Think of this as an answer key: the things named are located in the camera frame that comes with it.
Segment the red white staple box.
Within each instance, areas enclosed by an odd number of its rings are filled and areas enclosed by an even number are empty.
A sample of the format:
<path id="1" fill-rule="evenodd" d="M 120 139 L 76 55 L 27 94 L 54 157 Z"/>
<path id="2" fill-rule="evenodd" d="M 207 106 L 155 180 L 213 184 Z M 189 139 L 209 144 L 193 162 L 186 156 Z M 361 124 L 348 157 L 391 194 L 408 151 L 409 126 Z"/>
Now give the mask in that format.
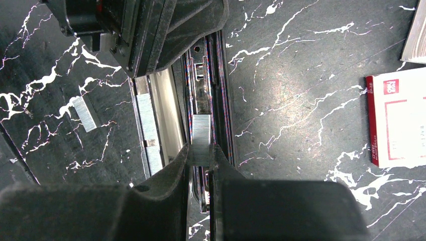
<path id="1" fill-rule="evenodd" d="M 370 75 L 371 162 L 379 168 L 425 165 L 425 68 Z"/>

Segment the black stapler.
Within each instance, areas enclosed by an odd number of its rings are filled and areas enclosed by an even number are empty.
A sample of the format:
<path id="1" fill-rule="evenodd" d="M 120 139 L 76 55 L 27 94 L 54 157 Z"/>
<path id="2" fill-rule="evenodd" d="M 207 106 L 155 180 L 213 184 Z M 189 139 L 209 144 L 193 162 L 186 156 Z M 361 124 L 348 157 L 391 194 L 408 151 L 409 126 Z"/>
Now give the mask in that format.
<path id="1" fill-rule="evenodd" d="M 211 145 L 221 147 L 227 160 L 235 164 L 235 145 L 229 96 L 228 70 L 223 32 L 209 34 L 180 58 L 184 81 L 187 140 L 192 145 L 195 114 L 211 115 Z M 194 166 L 192 193 L 201 213 L 209 212 L 208 167 Z"/>

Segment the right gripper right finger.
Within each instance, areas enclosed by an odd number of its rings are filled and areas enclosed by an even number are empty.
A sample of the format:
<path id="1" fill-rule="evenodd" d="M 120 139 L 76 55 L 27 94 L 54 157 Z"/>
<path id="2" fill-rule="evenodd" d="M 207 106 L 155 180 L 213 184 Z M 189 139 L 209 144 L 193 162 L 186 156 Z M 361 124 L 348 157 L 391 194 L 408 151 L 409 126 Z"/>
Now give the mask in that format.
<path id="1" fill-rule="evenodd" d="M 367 240 L 352 192 L 330 181 L 255 180 L 218 145 L 209 160 L 211 240 Z"/>

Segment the beige stapler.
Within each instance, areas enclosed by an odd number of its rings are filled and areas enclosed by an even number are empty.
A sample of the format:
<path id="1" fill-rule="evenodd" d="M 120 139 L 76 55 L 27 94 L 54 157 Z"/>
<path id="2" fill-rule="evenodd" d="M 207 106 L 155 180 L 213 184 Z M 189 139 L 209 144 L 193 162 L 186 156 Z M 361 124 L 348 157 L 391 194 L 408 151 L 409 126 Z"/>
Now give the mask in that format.
<path id="1" fill-rule="evenodd" d="M 178 155 L 185 134 L 172 68 L 130 79 L 130 90 L 146 178 Z"/>

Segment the staple strip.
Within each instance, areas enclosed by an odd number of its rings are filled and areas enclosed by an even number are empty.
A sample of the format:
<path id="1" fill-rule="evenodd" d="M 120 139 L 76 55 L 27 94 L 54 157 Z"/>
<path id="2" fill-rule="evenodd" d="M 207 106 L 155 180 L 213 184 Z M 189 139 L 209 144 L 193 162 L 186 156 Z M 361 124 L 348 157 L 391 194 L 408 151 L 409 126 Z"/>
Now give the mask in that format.
<path id="1" fill-rule="evenodd" d="M 138 112 L 143 133 L 143 145 L 146 151 L 151 176 L 162 168 L 162 157 L 158 138 L 155 115 L 149 93 L 136 95 Z"/>
<path id="2" fill-rule="evenodd" d="M 85 131 L 88 133 L 95 130 L 98 127 L 99 120 L 89 98 L 79 96 L 72 101 L 72 104 Z"/>
<path id="3" fill-rule="evenodd" d="M 209 166 L 210 145 L 211 115 L 195 114 L 192 120 L 192 151 L 195 166 Z"/>

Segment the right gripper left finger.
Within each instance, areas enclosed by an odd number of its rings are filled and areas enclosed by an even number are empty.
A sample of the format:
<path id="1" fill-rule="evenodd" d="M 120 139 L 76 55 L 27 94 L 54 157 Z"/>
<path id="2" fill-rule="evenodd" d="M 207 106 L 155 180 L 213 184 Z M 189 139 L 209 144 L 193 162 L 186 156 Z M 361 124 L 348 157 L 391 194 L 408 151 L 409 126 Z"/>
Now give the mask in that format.
<path id="1" fill-rule="evenodd" d="M 1 240 L 187 240 L 190 145 L 140 185 L 1 191 Z"/>

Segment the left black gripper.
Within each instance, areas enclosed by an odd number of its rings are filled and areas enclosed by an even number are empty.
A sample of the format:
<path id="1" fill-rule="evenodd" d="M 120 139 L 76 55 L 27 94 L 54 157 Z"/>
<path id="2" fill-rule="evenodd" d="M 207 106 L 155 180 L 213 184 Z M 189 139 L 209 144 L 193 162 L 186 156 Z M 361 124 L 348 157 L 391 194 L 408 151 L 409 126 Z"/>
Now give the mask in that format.
<path id="1" fill-rule="evenodd" d="M 109 51 L 131 78 L 168 68 L 197 40 L 221 30 L 228 1 L 42 1 L 63 35 Z"/>

